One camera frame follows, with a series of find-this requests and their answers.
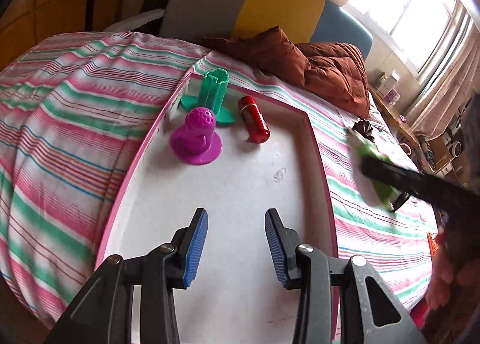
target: bed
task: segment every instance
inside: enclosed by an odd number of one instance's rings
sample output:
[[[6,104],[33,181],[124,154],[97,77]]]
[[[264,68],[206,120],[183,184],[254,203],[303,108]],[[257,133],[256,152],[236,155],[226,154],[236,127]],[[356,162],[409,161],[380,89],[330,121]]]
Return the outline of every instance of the bed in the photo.
[[[167,7],[164,20],[169,15],[175,20]],[[322,15],[300,42],[312,40]],[[363,202],[345,144],[345,127],[358,117],[186,41],[132,32],[60,34],[0,74],[0,270],[44,324],[54,324],[91,275],[123,177],[170,94],[186,73],[218,67],[228,70],[232,83],[308,113],[330,191],[338,256],[364,255],[407,309],[422,298],[431,275],[433,210],[415,198],[395,214]],[[395,162],[412,167],[370,103],[375,138]]]

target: purple plastic toy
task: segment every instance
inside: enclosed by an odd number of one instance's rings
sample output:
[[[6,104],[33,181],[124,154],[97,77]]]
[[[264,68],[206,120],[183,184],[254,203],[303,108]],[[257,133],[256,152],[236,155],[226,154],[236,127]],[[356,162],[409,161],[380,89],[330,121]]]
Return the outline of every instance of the purple plastic toy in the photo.
[[[217,120],[211,110],[194,108],[185,125],[170,137],[170,146],[178,158],[188,164],[211,163],[222,152],[222,140],[215,132]]]

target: green toy base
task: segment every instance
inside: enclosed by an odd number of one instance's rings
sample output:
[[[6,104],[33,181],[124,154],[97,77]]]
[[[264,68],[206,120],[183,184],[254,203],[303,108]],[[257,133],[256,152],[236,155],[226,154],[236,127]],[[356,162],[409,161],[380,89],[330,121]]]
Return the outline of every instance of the green toy base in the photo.
[[[188,113],[197,107],[198,97],[185,95],[180,99],[180,105]],[[220,112],[215,116],[217,118],[217,125],[227,126],[235,122],[235,118],[230,110],[224,108],[220,109]]]

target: tray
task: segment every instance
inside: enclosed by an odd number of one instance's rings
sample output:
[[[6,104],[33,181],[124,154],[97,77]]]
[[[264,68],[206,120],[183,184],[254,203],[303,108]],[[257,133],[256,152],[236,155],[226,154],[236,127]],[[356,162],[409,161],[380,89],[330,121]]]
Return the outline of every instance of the tray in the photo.
[[[209,228],[197,278],[188,290],[174,291],[181,342],[291,343],[299,291],[286,291],[277,281],[263,221],[274,207],[303,240],[338,256],[314,132],[305,112],[229,84],[224,106],[236,121],[215,130],[221,155],[207,165],[184,164],[169,138],[185,119],[181,96],[198,94],[201,80],[187,74],[148,132],[114,202],[95,267],[114,253],[126,259],[145,255],[203,207]],[[237,110],[245,95],[255,98],[270,128],[266,143],[247,141]],[[133,299],[132,342],[140,343],[139,286]],[[336,321],[336,303],[332,310]]]

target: silver screw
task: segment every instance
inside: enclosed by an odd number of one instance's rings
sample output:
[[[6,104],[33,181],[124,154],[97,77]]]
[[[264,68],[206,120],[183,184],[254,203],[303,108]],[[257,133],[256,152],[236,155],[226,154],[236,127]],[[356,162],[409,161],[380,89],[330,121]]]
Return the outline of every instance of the silver screw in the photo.
[[[301,253],[310,253],[314,251],[314,248],[310,244],[300,244],[297,248]]]
[[[175,250],[175,246],[171,243],[165,243],[165,244],[160,245],[160,249],[162,249],[163,252],[170,253],[170,252],[173,252]]]
[[[358,265],[359,267],[363,267],[365,264],[367,264],[367,260],[362,255],[355,255],[352,257],[352,263]]]
[[[120,255],[111,255],[106,258],[108,264],[115,265],[118,264],[122,257]]]

